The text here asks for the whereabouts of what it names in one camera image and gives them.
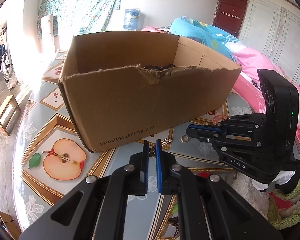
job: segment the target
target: pink blanket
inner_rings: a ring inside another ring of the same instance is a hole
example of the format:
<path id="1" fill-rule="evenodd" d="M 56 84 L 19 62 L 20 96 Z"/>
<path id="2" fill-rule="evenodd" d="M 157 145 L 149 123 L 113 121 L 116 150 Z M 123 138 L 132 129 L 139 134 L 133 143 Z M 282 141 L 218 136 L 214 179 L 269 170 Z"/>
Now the pink blanket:
<path id="1" fill-rule="evenodd" d="M 158 30 L 157 28 L 154 28 L 154 27 L 146 27 L 146 28 L 143 28 L 142 31 L 144 31 L 144 32 L 164 33 L 163 31 L 160 31 L 160 30 Z"/>
<path id="2" fill-rule="evenodd" d="M 271 69 L 277 71 L 280 75 L 286 77 L 284 71 L 276 64 L 272 63 L 266 56 L 260 52 L 246 46 L 227 42 L 226 46 L 235 56 L 238 64 L 242 66 L 234 90 L 242 96 L 250 106 L 259 113 L 266 113 L 266 105 L 261 91 L 257 88 L 260 84 L 257 69 Z M 300 142 L 300 87 L 295 85 L 299 92 L 299 115 L 297 138 Z"/>

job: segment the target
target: white wall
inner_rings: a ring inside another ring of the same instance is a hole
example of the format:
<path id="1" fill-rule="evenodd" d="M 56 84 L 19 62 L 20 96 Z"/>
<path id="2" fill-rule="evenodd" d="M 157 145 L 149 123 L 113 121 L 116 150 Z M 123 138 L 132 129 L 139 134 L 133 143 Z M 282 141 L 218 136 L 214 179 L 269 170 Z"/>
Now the white wall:
<path id="1" fill-rule="evenodd" d="M 7 40 L 18 81 L 36 83 L 43 71 L 38 40 L 38 10 L 41 0 L 7 0 Z"/>
<path id="2" fill-rule="evenodd" d="M 175 18 L 188 16 L 211 24 L 218 0 L 121 0 L 120 10 L 114 10 L 107 30 L 121 30 L 124 10 L 140 8 L 144 26 L 162 27 L 170 25 Z"/>
<path id="3" fill-rule="evenodd" d="M 7 21 L 7 15 L 9 13 L 10 9 L 8 7 L 8 3 L 4 3 L 0 7 L 0 25 L 3 25 Z"/>

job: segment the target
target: white wardrobe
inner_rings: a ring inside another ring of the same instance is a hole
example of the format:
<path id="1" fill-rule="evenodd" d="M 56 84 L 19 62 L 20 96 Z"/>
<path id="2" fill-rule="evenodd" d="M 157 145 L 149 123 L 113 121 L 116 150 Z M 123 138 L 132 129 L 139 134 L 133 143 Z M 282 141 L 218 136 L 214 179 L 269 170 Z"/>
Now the white wardrobe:
<path id="1" fill-rule="evenodd" d="M 300 84 L 300 9 L 285 0 L 249 0 L 238 38 Z"/>

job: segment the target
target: blue gripper pad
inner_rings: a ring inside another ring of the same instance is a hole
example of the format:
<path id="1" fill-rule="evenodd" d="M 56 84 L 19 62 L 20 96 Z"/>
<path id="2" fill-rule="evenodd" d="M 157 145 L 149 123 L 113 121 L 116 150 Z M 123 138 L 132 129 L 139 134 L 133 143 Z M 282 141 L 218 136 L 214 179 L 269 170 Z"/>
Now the blue gripper pad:
<path id="1" fill-rule="evenodd" d="M 161 193 L 162 190 L 162 172 L 161 172 L 161 161 L 160 161 L 160 153 L 162 152 L 161 143 L 158 140 L 155 141 L 155 166 L 157 168 L 157 184 L 158 191 Z"/>
<path id="2" fill-rule="evenodd" d="M 142 168 L 140 170 L 141 182 L 145 184 L 145 194 L 148 194 L 148 176 L 149 176 L 149 142 L 143 144 Z"/>

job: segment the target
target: wooden stool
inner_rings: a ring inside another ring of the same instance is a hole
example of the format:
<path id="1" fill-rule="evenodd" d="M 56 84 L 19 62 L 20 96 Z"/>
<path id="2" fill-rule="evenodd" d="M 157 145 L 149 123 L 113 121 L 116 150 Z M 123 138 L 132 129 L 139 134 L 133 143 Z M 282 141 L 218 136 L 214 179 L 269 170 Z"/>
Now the wooden stool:
<path id="1" fill-rule="evenodd" d="M 13 114 L 15 112 L 21 112 L 20 106 L 18 105 L 18 102 L 16 101 L 16 98 L 14 97 L 14 95 L 7 96 L 6 99 L 3 101 L 2 105 L 0 106 L 0 119 L 2 118 L 3 114 L 5 113 L 5 111 L 7 110 L 9 105 L 11 105 L 13 107 L 12 114 L 7 118 L 7 120 L 5 120 L 5 123 L 6 123 L 5 125 L 3 125 L 0 121 L 0 132 L 7 136 L 9 136 L 10 134 L 7 132 L 6 128 L 7 128 L 9 121 L 11 120 Z"/>

